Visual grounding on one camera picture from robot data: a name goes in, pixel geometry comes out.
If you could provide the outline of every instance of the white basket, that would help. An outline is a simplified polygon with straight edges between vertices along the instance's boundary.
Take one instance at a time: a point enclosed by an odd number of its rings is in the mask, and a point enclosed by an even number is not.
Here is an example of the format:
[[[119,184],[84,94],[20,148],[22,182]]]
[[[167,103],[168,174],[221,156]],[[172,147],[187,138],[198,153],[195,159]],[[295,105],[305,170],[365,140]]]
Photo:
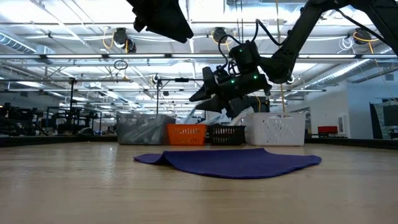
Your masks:
[[[305,113],[254,113],[244,118],[248,144],[303,146]]]

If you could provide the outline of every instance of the purple cloth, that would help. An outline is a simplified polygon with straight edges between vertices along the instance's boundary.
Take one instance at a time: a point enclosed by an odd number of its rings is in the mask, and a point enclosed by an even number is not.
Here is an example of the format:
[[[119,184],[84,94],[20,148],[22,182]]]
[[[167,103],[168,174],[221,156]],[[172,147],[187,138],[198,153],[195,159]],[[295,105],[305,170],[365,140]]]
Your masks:
[[[136,161],[153,165],[171,165],[192,174],[227,179],[261,179],[277,177],[318,165],[318,156],[273,154],[264,149],[217,151],[165,151],[163,154],[144,154]]]

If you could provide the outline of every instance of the ceiling light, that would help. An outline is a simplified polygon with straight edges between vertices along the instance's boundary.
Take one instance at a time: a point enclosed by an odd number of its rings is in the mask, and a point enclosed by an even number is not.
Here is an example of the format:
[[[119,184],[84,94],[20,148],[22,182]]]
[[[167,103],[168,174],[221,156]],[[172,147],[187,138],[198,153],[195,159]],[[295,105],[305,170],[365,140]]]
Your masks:
[[[102,58],[102,55],[46,55],[47,58]]]
[[[304,93],[310,93],[310,92],[323,92],[326,90],[294,90],[295,92],[304,92]]]
[[[172,54],[172,58],[223,58],[221,54]]]
[[[271,58],[272,57],[272,54],[262,54],[262,55],[260,55],[261,57],[266,57],[266,58]]]
[[[109,52],[106,49],[100,49],[100,51],[106,52],[107,54],[109,54]]]
[[[356,55],[333,55],[333,54],[314,54],[314,55],[299,55],[299,58],[355,58]]]
[[[1,59],[40,59],[39,55],[0,55]]]
[[[36,88],[43,87],[43,85],[34,83],[34,82],[17,82],[17,83],[21,84],[21,85],[25,85],[25,86],[36,87]]]
[[[7,91],[40,91],[38,89],[8,89]]]
[[[54,96],[64,97],[63,95],[61,95],[59,93],[53,93],[53,92],[50,92],[50,93],[53,94]]]
[[[397,55],[383,55],[383,54],[376,54],[376,55],[362,55],[362,58],[397,58]]]
[[[114,99],[119,99],[119,96],[116,93],[112,92],[112,91],[107,91],[105,94],[107,94],[108,96],[110,96],[110,97],[112,97]]]
[[[83,98],[83,97],[73,97],[73,99],[74,100],[77,100],[77,101],[88,101],[86,98]]]
[[[111,54],[109,58],[164,58],[164,54]]]

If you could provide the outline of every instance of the orange basket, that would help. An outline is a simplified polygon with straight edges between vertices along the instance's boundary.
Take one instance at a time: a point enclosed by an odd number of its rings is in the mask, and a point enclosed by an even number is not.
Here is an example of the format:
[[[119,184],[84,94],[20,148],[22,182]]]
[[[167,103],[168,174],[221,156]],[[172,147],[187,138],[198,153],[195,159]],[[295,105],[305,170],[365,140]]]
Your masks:
[[[206,136],[205,124],[168,124],[170,145],[203,146]]]

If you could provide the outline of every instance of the table surface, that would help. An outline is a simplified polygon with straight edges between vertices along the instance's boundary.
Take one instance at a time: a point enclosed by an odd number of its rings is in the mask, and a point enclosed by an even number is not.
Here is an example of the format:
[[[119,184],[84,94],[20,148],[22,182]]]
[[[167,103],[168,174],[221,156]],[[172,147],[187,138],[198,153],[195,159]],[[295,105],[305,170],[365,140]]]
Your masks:
[[[132,161],[184,147],[2,148],[0,223],[397,223],[398,151],[321,144],[266,149],[323,161],[281,177],[229,180]]]

